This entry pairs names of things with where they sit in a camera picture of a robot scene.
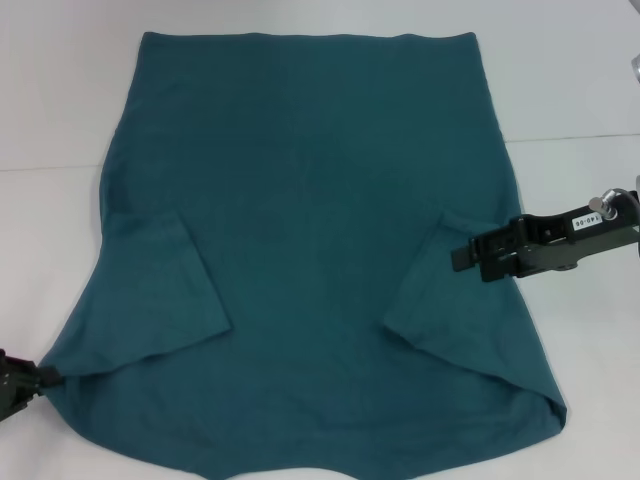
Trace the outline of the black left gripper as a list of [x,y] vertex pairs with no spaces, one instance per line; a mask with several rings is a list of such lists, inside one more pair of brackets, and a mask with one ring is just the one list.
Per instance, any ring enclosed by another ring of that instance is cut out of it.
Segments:
[[41,388],[63,383],[56,368],[37,368],[33,361],[10,357],[1,350],[1,419],[24,410]]

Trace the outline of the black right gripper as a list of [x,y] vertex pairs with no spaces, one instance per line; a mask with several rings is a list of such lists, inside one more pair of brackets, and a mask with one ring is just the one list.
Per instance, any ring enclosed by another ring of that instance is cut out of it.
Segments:
[[558,215],[523,215],[451,251],[453,270],[478,266],[483,282],[568,271],[579,261],[639,242],[639,203],[614,199],[616,215],[605,220],[584,206]]

